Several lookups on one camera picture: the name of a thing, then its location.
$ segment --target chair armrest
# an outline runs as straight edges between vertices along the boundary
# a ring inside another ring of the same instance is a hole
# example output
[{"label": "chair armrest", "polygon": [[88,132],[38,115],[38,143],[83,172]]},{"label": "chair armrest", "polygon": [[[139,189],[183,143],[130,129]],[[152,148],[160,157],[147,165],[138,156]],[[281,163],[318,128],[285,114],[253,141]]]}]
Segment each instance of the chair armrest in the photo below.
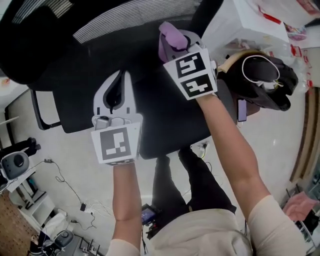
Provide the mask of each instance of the chair armrest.
[{"label": "chair armrest", "polygon": [[54,128],[57,126],[61,125],[61,122],[55,122],[52,124],[47,124],[43,121],[43,119],[41,118],[41,114],[40,114],[40,109],[39,109],[39,104],[38,104],[38,99],[37,99],[37,92],[35,90],[30,90],[31,91],[31,99],[32,99],[32,105],[33,105],[33,110],[35,113],[35,118],[36,118],[36,122],[38,123],[38,126],[41,130],[45,131],[48,130],[50,128]]}]

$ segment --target pink cloth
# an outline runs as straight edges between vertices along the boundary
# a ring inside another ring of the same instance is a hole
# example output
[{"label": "pink cloth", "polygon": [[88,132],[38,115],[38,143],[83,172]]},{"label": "pink cloth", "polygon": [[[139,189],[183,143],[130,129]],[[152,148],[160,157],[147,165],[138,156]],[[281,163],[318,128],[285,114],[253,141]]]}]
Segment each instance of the pink cloth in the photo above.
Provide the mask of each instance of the pink cloth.
[{"label": "pink cloth", "polygon": [[317,203],[318,201],[309,198],[305,192],[300,192],[288,200],[283,211],[292,221],[304,221]]},{"label": "pink cloth", "polygon": [[[160,35],[163,34],[165,36],[165,40],[168,42],[168,44],[172,47],[175,47],[178,50],[186,49],[188,47],[188,40],[185,38],[185,36],[171,23],[169,22],[163,22],[159,26]],[[161,39],[159,39],[159,50],[158,50],[159,58],[167,63],[168,58],[165,53],[164,46],[161,42]]]}]

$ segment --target purple phone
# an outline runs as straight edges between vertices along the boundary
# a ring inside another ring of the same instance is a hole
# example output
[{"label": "purple phone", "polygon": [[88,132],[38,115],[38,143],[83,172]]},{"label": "purple phone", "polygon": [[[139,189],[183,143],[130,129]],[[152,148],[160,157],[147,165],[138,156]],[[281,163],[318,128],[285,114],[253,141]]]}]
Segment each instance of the purple phone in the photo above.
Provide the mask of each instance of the purple phone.
[{"label": "purple phone", "polygon": [[245,99],[238,99],[237,102],[237,110],[238,110],[238,122],[247,121],[247,102]]}]

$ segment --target purple cloth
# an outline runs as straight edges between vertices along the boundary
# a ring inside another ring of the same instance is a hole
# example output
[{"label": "purple cloth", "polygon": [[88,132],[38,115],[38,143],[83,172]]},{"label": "purple cloth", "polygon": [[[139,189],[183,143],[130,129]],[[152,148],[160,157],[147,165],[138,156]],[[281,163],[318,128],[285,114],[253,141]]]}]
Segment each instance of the purple cloth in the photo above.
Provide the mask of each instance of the purple cloth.
[{"label": "purple cloth", "polygon": [[[185,36],[171,23],[164,22],[159,26],[160,36],[163,34],[165,36],[166,41],[172,47],[177,48],[178,50],[186,49],[188,46],[188,40]],[[164,46],[161,42],[161,38],[159,39],[159,50],[158,50],[159,58],[167,63],[169,60],[167,58]]]}]

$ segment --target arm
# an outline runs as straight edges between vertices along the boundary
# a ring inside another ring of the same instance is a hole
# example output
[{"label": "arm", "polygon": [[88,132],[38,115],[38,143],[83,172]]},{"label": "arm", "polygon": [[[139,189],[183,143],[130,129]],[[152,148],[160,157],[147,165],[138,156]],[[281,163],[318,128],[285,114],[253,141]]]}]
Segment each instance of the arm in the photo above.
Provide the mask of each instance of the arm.
[{"label": "arm", "polygon": [[134,163],[113,168],[113,186],[115,228],[112,239],[124,240],[140,251],[142,205]]},{"label": "arm", "polygon": [[216,96],[206,95],[196,100],[203,111],[222,168],[248,220],[255,205],[270,194],[259,175],[255,153]]}]

